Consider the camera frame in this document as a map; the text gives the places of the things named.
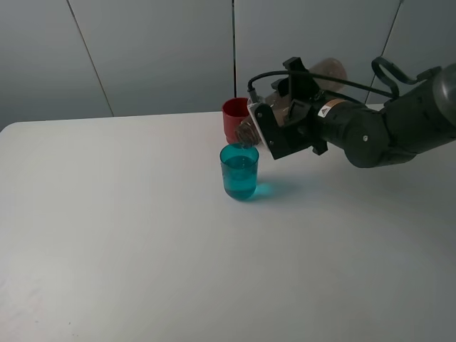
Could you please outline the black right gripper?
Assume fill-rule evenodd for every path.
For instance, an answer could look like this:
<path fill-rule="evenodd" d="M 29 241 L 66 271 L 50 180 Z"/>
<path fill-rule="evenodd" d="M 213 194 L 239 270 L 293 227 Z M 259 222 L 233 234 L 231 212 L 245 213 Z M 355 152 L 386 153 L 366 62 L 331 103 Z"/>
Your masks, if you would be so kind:
<path fill-rule="evenodd" d="M 283 66 L 287 71 L 309 72 L 299 57 L 284 61 Z M 281 98 L 290 100 L 280 129 L 279 155 L 291 155 L 308 148 L 316 155 L 327 152 L 328 143 L 321 137 L 318 121 L 325 98 L 313 98 L 319 93 L 316 81 L 311 76 L 288 75 L 274 81 L 271 87 Z"/>

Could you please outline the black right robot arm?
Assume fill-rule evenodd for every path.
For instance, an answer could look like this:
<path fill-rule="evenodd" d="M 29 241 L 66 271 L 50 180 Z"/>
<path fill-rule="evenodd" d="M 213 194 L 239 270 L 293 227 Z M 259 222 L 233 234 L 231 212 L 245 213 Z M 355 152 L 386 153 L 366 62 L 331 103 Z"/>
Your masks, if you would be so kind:
<path fill-rule="evenodd" d="M 427 69 L 410 78 L 384 57 L 371 63 L 386 85 L 380 110 L 320 88 L 302 62 L 286 67 L 291 102 L 283 123 L 272 108 L 255 117 L 274 159 L 312 148 L 317 155 L 332 144 L 359 168 L 408 162 L 455 141 L 455 65 Z"/>

